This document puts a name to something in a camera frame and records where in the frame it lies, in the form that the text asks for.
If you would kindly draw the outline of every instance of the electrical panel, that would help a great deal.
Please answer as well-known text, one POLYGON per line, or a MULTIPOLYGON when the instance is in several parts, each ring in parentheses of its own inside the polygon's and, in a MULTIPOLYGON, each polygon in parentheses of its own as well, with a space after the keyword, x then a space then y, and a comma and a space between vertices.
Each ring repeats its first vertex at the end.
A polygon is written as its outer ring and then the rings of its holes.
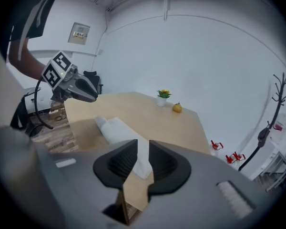
POLYGON ((90 26, 74 23, 68 42, 85 45, 90 26))

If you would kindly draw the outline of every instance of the white flower pot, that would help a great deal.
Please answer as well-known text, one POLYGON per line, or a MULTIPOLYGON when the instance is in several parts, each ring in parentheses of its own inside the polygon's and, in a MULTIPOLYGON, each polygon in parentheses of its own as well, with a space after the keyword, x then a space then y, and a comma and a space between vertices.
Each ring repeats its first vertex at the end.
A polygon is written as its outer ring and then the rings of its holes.
POLYGON ((157 105, 163 107, 166 103, 167 98, 157 96, 157 105))

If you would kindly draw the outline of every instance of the small potted plant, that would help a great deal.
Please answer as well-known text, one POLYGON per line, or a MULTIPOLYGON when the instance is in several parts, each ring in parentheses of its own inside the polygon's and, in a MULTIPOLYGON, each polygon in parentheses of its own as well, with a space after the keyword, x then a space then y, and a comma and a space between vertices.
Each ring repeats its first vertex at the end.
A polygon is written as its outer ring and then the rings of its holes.
POLYGON ((158 96, 157 96, 157 105, 160 107, 163 107, 166 103, 166 100, 171 96, 170 91, 168 90, 158 90, 158 96))

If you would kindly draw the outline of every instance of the wooden table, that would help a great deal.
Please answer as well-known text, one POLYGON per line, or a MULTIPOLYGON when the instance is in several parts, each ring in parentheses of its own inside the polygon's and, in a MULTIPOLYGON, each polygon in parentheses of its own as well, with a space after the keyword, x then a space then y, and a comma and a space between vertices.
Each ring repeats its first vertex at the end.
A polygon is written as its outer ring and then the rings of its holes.
MULTIPOLYGON (((65 102, 67 117, 77 144, 81 150, 106 148, 95 118, 119 117, 130 128, 147 140, 156 140, 210 154, 208 142, 198 115, 188 109, 181 113, 172 111, 172 104, 156 105, 156 99, 144 94, 102 94, 94 103, 75 99, 65 102)), ((134 172, 126 179, 123 189, 125 201, 143 211, 148 205, 147 188, 153 183, 151 173, 143 180, 134 172)))

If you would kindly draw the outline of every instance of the white wall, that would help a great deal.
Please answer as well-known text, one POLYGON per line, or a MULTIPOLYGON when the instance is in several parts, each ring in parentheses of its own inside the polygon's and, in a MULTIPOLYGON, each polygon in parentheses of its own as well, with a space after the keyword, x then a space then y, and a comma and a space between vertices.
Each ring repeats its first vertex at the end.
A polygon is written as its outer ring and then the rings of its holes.
MULTIPOLYGON (((46 21, 43 36, 30 39, 28 48, 43 64, 47 64, 55 52, 68 51, 72 63, 78 66, 80 73, 83 73, 83 71, 92 70, 97 45, 105 29, 104 9, 88 0, 55 0, 46 21), (90 26, 85 45, 68 43, 74 22, 90 26)), ((36 86, 36 80, 23 75, 9 63, 7 65, 24 88, 36 86)), ((38 92, 39 110, 50 107, 51 96, 51 88, 46 83, 41 83, 41 90, 38 92)), ((29 113, 35 112, 32 98, 33 95, 26 98, 29 113)))
POLYGON ((286 25, 257 2, 170 0, 164 21, 163 0, 131 0, 112 12, 93 70, 105 93, 171 90, 169 101, 196 111, 209 141, 250 154, 252 129, 274 114, 270 102, 258 123, 273 74, 286 72, 286 25))

